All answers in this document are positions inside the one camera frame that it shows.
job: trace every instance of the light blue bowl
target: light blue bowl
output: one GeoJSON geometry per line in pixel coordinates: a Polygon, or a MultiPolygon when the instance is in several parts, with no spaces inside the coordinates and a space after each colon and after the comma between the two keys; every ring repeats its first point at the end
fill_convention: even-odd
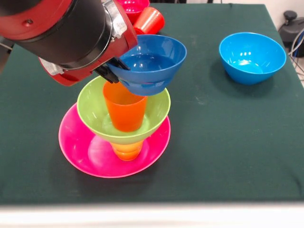
{"type": "Polygon", "coordinates": [[[226,72],[236,82],[253,85],[273,76],[286,62],[286,53],[273,39],[241,32],[224,38],[219,53],[226,72]]]}

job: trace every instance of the green table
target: green table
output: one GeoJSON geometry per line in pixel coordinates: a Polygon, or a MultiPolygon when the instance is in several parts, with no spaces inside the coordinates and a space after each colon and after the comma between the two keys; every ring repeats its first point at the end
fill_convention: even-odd
{"type": "Polygon", "coordinates": [[[218,46],[252,31],[282,43],[263,5],[155,4],[162,34],[187,59],[168,90],[171,140],[150,168],[123,179],[75,169],[58,145],[62,117],[93,77],[64,87],[15,47],[0,76],[0,204],[302,200],[304,90],[289,60],[254,86],[225,74],[218,46]]]}

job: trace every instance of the black cylindrical joint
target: black cylindrical joint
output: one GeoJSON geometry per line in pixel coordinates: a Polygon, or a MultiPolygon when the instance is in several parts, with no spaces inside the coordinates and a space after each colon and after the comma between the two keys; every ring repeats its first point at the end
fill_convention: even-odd
{"type": "Polygon", "coordinates": [[[73,0],[51,29],[15,42],[42,59],[66,69],[81,68],[108,45],[111,27],[101,0],[73,0]]]}

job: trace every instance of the orange cup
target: orange cup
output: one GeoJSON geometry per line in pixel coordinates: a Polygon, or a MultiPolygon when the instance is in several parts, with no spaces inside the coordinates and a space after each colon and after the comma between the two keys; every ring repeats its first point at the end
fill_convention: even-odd
{"type": "Polygon", "coordinates": [[[165,18],[153,7],[146,7],[134,23],[137,35],[156,34],[165,26],[165,18]]]}
{"type": "Polygon", "coordinates": [[[133,132],[139,129],[147,105],[147,96],[132,94],[120,82],[106,82],[103,88],[105,103],[113,126],[122,132],[133,132]]]}
{"type": "Polygon", "coordinates": [[[129,144],[129,145],[120,145],[115,143],[110,143],[114,150],[114,153],[123,161],[132,161],[139,155],[143,147],[143,141],[129,144]]]}

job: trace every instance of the white wall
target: white wall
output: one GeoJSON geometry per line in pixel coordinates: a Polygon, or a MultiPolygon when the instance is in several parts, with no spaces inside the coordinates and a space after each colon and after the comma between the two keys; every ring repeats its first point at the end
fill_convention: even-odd
{"type": "MultiPolygon", "coordinates": [[[[286,10],[297,12],[298,17],[304,17],[304,0],[222,0],[223,3],[265,4],[278,29],[284,23],[283,13],[286,10]]],[[[207,0],[187,0],[187,3],[206,3],[207,0]]]]}

